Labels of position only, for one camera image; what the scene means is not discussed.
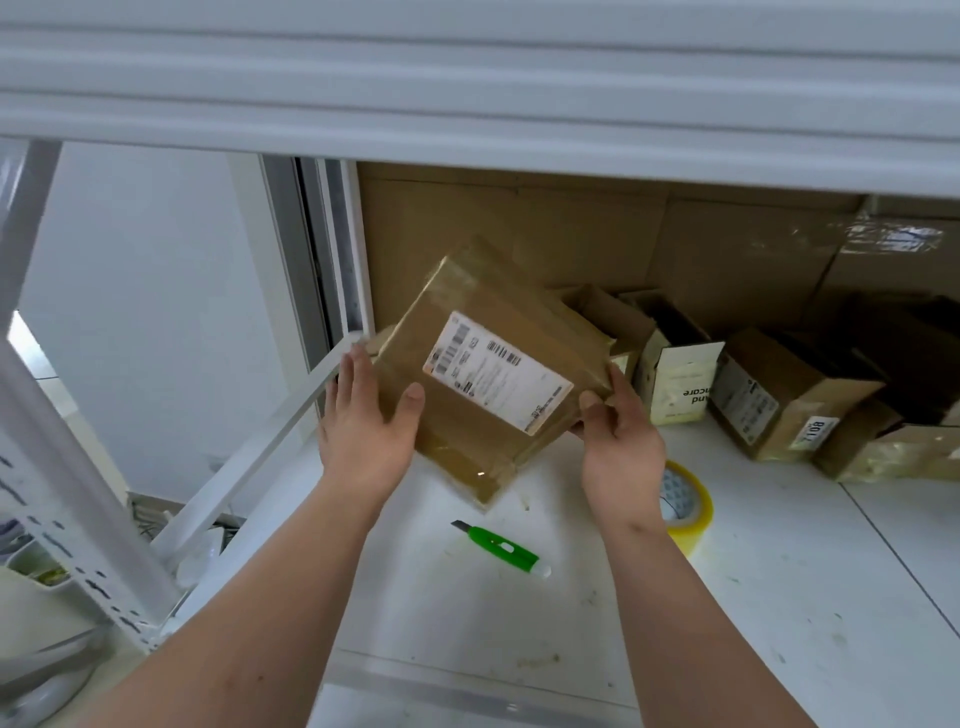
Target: packing tape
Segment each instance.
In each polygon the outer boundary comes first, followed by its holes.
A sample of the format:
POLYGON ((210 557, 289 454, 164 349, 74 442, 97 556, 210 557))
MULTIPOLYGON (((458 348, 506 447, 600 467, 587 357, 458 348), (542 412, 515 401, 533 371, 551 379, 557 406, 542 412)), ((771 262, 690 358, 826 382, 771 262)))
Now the packing tape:
POLYGON ((667 460, 660 483, 660 512, 670 537, 689 556, 713 520, 713 501, 696 475, 667 460))

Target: hand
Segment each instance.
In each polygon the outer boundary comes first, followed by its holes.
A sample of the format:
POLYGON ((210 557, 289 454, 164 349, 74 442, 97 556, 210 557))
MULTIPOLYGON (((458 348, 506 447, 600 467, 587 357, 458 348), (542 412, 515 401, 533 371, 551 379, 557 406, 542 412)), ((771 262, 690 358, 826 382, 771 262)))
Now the hand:
POLYGON ((593 392, 580 395, 584 418, 583 486, 601 529, 627 526, 662 532, 660 481, 666 447, 650 424, 640 397, 623 373, 610 366, 613 408, 593 392))
POLYGON ((376 375, 367 352, 354 344, 340 362, 340 375, 326 385, 324 415, 317 428, 321 485, 378 514, 410 467, 423 411, 423 387, 414 382, 384 422, 376 375))

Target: finger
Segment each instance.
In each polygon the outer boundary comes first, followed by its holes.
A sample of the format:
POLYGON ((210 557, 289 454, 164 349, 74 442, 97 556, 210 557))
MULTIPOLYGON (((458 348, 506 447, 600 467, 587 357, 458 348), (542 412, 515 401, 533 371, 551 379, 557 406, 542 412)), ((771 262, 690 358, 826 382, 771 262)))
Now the finger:
POLYGON ((580 414, 584 418, 585 443, 609 440, 613 437, 607 405, 596 392, 586 390, 580 393, 580 414))
POLYGON ((353 394, 350 401, 371 412, 379 412, 376 374, 373 372, 370 355, 362 346, 354 344, 350 349, 350 358, 353 359, 353 394))
POLYGON ((610 365, 610 380, 613 384, 613 408, 616 409, 617 428, 623 429, 638 425, 648 425, 647 413, 643 402, 630 386, 618 367, 610 365))
POLYGON ((324 398, 324 417, 332 417, 337 411, 337 377, 326 383, 326 397, 324 398))
POLYGON ((320 451, 320 462, 326 465, 326 450, 329 447, 329 441, 326 438, 326 428, 323 422, 317 427, 317 445, 320 451))
POLYGON ((409 437, 412 442, 417 435, 420 414, 425 404, 426 393, 423 391, 423 385, 414 382, 403 391, 400 401, 396 403, 396 411, 390 427, 399 431, 402 436, 409 437))
POLYGON ((340 375, 337 377, 337 411, 347 409, 353 392, 353 358, 345 353, 340 360, 340 375))

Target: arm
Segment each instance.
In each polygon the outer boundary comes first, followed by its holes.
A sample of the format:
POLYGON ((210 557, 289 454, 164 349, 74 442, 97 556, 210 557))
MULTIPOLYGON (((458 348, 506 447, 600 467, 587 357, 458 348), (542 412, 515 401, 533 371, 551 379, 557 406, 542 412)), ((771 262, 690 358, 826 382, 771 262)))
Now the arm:
POLYGON ((592 392, 583 485, 607 547, 636 699, 649 728, 815 728, 733 626, 660 516, 665 448, 611 367, 610 409, 592 392))
POLYGON ((406 473, 423 409, 411 385, 390 423, 366 353, 327 385, 324 476, 201 612, 87 716, 84 726, 305 725, 367 533, 406 473))

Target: right hand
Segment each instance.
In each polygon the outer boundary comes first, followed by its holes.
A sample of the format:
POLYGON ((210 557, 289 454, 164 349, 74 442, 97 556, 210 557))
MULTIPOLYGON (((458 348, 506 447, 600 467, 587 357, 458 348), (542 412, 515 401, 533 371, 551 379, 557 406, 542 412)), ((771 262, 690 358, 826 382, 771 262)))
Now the right hand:
POLYGON ((584 419, 583 487, 601 529, 626 526, 661 533, 660 482, 666 447, 633 387, 610 366, 613 408, 594 392, 580 395, 584 419))

